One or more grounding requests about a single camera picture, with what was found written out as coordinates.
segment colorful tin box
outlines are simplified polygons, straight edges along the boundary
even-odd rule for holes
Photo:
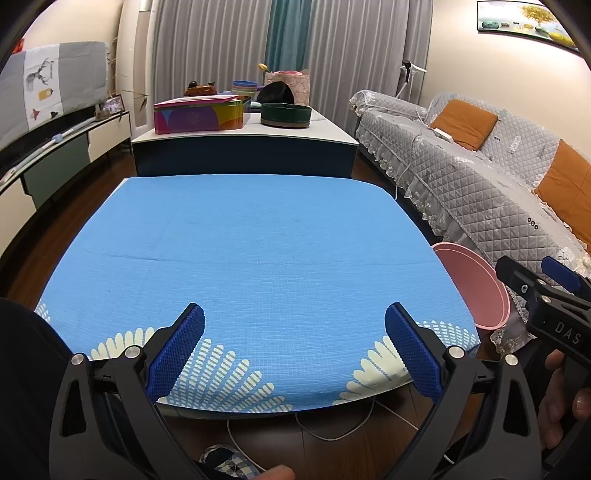
[[[158,135],[235,130],[247,107],[238,95],[176,98],[154,105],[154,129]]]

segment pink plastic basin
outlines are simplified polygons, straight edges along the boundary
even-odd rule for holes
[[[503,327],[511,305],[509,294],[496,279],[494,268],[462,245],[442,242],[433,245],[433,251],[464,299],[476,327],[484,330]]]

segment brown figurine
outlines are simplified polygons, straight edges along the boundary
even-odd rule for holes
[[[215,82],[209,82],[207,85],[197,85],[197,82],[192,81],[189,87],[185,90],[185,97],[199,97],[203,95],[217,95]]]

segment person's leg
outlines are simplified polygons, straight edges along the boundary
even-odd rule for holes
[[[0,299],[0,465],[6,478],[49,478],[51,418],[71,356],[39,315]]]

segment photo frame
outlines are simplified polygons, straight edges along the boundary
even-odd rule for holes
[[[125,105],[123,103],[123,97],[120,95],[113,95],[103,103],[103,110],[107,110],[111,115],[125,112]]]
[[[542,41],[578,54],[579,49],[554,14],[541,2],[481,0],[478,31]]]

